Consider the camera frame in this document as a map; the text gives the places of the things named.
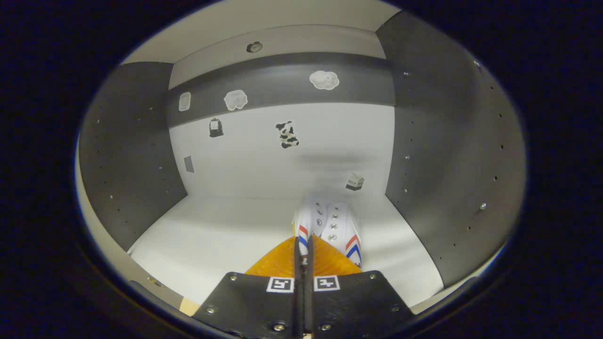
sticker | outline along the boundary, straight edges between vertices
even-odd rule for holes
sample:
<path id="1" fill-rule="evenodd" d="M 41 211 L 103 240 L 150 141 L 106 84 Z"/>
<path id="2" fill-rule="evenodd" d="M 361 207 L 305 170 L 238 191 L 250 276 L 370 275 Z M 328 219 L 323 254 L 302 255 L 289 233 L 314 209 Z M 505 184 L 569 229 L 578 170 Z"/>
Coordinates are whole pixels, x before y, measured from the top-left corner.
<path id="1" fill-rule="evenodd" d="M 338 291 L 339 280 L 337 276 L 324 276 L 314 277 L 314 291 L 315 292 L 326 292 L 326 291 Z"/>
<path id="2" fill-rule="evenodd" d="M 186 93 L 180 94 L 180 102 L 178 104 L 178 110 L 181 112 L 184 112 L 185 110 L 188 110 L 189 108 L 191 108 L 191 93 L 186 92 Z"/>
<path id="3" fill-rule="evenodd" d="M 300 144 L 297 140 L 297 134 L 293 132 L 293 122 L 287 121 L 282 124 L 276 124 L 279 130 L 279 142 L 282 148 L 289 148 Z"/>
<path id="4" fill-rule="evenodd" d="M 233 90 L 226 93 L 224 102 L 228 110 L 241 109 L 247 104 L 247 95 L 242 90 Z"/>
<path id="5" fill-rule="evenodd" d="M 215 138 L 224 135 L 222 131 L 222 122 L 218 118 L 214 118 L 209 122 L 209 136 Z"/>
<path id="6" fill-rule="evenodd" d="M 310 82 L 317 89 L 332 90 L 339 85 L 339 79 L 334 72 L 316 71 L 310 75 Z"/>
<path id="7" fill-rule="evenodd" d="M 364 184 L 364 178 L 362 176 L 357 175 L 356 173 L 352 173 L 349 179 L 347 179 L 346 188 L 352 191 L 357 191 L 362 188 Z"/>
<path id="8" fill-rule="evenodd" d="M 268 288 L 266 288 L 266 292 L 293 293 L 294 280 L 295 279 L 293 278 L 270 277 L 270 281 L 268 281 Z"/>

white wall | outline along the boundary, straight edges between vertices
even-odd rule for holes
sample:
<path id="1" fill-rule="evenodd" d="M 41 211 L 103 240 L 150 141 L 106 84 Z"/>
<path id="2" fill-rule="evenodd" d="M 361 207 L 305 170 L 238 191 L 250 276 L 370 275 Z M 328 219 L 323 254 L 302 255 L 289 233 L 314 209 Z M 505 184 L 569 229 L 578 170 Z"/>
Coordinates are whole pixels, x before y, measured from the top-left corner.
<path id="1" fill-rule="evenodd" d="M 259 41 L 259 52 L 247 45 Z M 295 25 L 254 31 L 207 46 L 174 63 L 169 88 L 214 69 L 269 55 L 297 52 L 338 52 L 385 59 L 373 31 L 329 25 Z"/>
<path id="2" fill-rule="evenodd" d="M 175 22 L 122 63 L 175 63 L 213 43 L 289 25 L 334 25 L 376 31 L 399 11 L 379 0 L 224 0 Z"/>
<path id="3" fill-rule="evenodd" d="M 394 108 L 371 104 L 294 104 L 218 117 L 224 136 L 209 137 L 210 118 L 169 130 L 189 195 L 303 198 L 311 191 L 384 195 L 394 140 Z M 275 125 L 293 121 L 300 145 L 283 149 Z M 192 156 L 194 173 L 183 158 Z M 350 172 L 360 191 L 345 188 Z"/>

white cloud sticker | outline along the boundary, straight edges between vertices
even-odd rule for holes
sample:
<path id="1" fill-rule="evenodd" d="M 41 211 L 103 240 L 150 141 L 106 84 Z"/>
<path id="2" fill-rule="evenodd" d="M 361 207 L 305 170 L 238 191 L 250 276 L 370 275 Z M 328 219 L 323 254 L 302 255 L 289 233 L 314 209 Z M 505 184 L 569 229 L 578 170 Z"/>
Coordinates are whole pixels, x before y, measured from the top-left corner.
<path id="1" fill-rule="evenodd" d="M 233 90 L 226 93 L 224 102 L 228 110 L 241 109 L 247 104 L 247 95 L 242 90 Z"/>
<path id="2" fill-rule="evenodd" d="M 332 90 L 339 85 L 339 79 L 334 72 L 316 71 L 310 75 L 310 82 L 317 89 Z"/>

